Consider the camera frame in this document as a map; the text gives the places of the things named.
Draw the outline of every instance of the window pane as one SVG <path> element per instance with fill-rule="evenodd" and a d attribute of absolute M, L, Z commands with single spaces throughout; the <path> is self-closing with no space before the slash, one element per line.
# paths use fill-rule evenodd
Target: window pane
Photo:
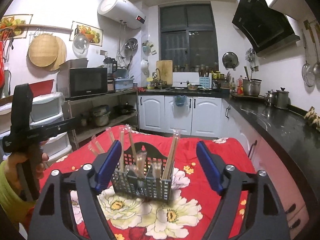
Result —
<path fill-rule="evenodd" d="M 218 61 L 217 38 L 214 31 L 189 32 L 190 66 L 204 64 L 215 67 Z"/>
<path fill-rule="evenodd" d="M 187 6 L 189 27 L 213 27 L 210 5 Z"/>
<path fill-rule="evenodd" d="M 187 20 L 183 6 L 161 8 L 161 30 L 185 30 Z"/>
<path fill-rule="evenodd" d="M 172 60 L 173 65 L 184 66 L 187 62 L 186 33 L 163 33 L 161 35 L 161 59 Z"/>

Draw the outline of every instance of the water heater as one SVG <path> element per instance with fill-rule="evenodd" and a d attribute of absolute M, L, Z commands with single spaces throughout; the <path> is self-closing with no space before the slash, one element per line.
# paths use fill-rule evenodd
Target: water heater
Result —
<path fill-rule="evenodd" d="M 98 13 L 116 22 L 126 22 L 132 29 L 141 27 L 146 16 L 129 0 L 102 0 Z"/>

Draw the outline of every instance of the hanging trash bin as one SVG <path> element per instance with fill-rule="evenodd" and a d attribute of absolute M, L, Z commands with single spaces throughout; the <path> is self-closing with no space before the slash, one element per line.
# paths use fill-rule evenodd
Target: hanging trash bin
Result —
<path fill-rule="evenodd" d="M 176 104 L 176 106 L 184 106 L 184 104 L 186 103 L 187 100 L 187 96 L 175 96 L 174 97 L 174 103 Z"/>

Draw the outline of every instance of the floral tablecloth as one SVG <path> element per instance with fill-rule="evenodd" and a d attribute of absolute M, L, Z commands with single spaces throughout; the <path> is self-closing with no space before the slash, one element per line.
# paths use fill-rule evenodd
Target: floral tablecloth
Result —
<path fill-rule="evenodd" d="M 122 126 L 112 128 L 116 139 L 119 138 L 120 127 Z M 108 134 L 105 132 L 97 139 L 107 151 L 111 145 Z M 172 138 L 134 132 L 133 140 L 151 143 L 167 156 Z M 217 209 L 220 197 L 211 190 L 196 157 L 198 141 L 200 141 L 199 138 L 181 138 L 178 142 L 169 204 L 145 202 L 142 199 L 131 199 L 124 194 L 115 194 L 112 186 L 98 196 L 106 220 L 118 240 L 172 238 L 197 240 L 203 237 Z M 241 171 L 254 172 L 251 161 L 236 139 L 222 138 L 204 140 L 204 142 L 212 153 L 220 155 L 226 163 L 235 165 Z M 129 138 L 125 136 L 124 148 L 127 149 L 129 146 Z M 44 178 L 40 181 L 41 187 L 52 170 L 59 169 L 63 173 L 75 171 L 85 163 L 92 163 L 94 159 L 95 156 L 88 150 L 87 145 L 83 146 L 47 169 L 44 172 Z M 71 192 L 71 199 L 79 233 L 89 238 L 76 191 Z M 243 192 L 230 237 L 239 233 L 246 199 L 247 193 Z"/>

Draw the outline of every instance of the flower center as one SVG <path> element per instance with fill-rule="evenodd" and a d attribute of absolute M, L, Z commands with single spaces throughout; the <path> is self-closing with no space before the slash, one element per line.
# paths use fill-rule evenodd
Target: flower center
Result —
<path fill-rule="evenodd" d="M 173 209 L 168 209 L 167 212 L 167 221 L 170 223 L 174 223 L 178 220 L 179 215 L 177 214 L 177 212 Z"/>
<path fill-rule="evenodd" d="M 111 208 L 111 210 L 116 211 L 116 210 L 121 209 L 123 206 L 124 206 L 123 201 L 116 200 L 111 204 L 110 208 Z"/>

